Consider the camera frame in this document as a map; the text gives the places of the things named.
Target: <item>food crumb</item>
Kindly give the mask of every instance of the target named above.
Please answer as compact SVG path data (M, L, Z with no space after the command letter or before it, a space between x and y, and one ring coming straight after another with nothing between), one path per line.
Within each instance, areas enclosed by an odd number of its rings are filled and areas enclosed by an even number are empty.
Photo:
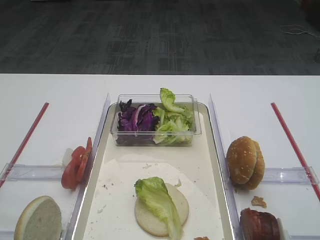
M150 168L150 167L152 167L152 165L149 165L148 163L146 163L145 166L142 167L142 168L143 168L143 169L148 169L148 168Z
M253 199L251 200L251 205L252 206L259 206L262 207L264 209L267 208L267 203L264 201L263 197L258 197L258 196L254 196Z

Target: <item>white tray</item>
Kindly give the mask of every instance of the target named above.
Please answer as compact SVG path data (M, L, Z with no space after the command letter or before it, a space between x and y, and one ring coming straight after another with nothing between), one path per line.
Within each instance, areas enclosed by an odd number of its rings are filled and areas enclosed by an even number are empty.
M173 185L181 181L178 189L190 208L183 240L233 238L209 112L198 107L202 134L192 146L123 147L110 135L115 104L110 106L74 239L168 239L147 234L135 219L134 184L153 176Z

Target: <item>sesame seed bun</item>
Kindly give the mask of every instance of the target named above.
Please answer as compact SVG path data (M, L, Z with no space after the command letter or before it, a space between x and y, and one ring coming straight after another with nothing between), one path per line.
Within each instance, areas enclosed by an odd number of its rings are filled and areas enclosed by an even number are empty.
M234 140L228 148L226 160L230 178L245 189L255 189L264 177L265 161L259 144L248 136Z

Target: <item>tomato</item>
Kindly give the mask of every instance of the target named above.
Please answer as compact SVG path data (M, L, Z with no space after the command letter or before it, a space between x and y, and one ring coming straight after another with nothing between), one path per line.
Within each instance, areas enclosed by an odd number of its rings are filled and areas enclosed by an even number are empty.
M87 166L89 155L92 151L91 137L88 138L86 148L78 146L72 153L72 160L64 169L61 178L62 187L75 189L82 181Z
M61 184L62 187L65 189L75 189L78 185L78 182L76 180L76 170L79 168L79 166L76 166L76 162L72 159L71 162L66 166L62 178L61 178Z
M84 176L84 173L85 173L85 169L86 169L86 166L87 166L87 162L88 162L88 158L89 158L89 155L90 155L91 151L92 151L92 141L91 141L91 137L89 137L88 141L86 143L85 152L82 155L82 159L81 159L81 164L80 164L79 170L78 170L78 172L76 173L76 176L75 176L75 179L78 182L81 182L82 179L83 179L83 176Z

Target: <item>bottom bun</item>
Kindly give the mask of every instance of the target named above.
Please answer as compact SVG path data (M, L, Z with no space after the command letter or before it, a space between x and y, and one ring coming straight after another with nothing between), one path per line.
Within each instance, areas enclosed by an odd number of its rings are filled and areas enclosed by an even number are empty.
M23 210L16 224L14 240L59 240L61 211L49 196L40 196Z
M183 225L187 221L189 215L188 201L175 186L172 186L169 183L166 183L165 186L178 211L181 224ZM137 198L135 202L135 219L140 227L149 234L158 237L169 235L168 226L149 211L146 204L140 200L140 198Z

